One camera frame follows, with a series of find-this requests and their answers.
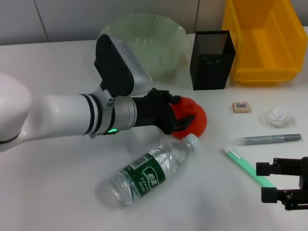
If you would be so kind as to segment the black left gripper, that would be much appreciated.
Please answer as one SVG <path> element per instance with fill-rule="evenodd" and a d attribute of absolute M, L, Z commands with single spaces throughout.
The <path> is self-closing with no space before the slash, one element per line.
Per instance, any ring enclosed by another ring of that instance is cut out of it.
<path fill-rule="evenodd" d="M 178 104 L 181 96 L 171 95 L 168 90 L 153 88 L 145 96 L 132 99 L 137 107 L 134 127 L 156 126 L 164 134 L 170 135 L 174 131 L 184 131 L 195 118 L 194 115 L 190 115 L 176 119 L 171 105 Z"/>

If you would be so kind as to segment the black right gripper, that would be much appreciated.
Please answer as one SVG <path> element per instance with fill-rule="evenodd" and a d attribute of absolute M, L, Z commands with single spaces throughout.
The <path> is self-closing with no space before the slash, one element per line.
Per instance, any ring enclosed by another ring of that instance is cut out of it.
<path fill-rule="evenodd" d="M 274 158 L 273 163 L 257 162 L 256 175 L 269 176 L 288 175 L 299 176 L 300 189 L 278 190 L 277 188 L 262 187 L 261 201 L 263 203 L 276 204 L 278 201 L 284 205 L 285 210 L 308 209 L 308 158 L 286 159 Z"/>

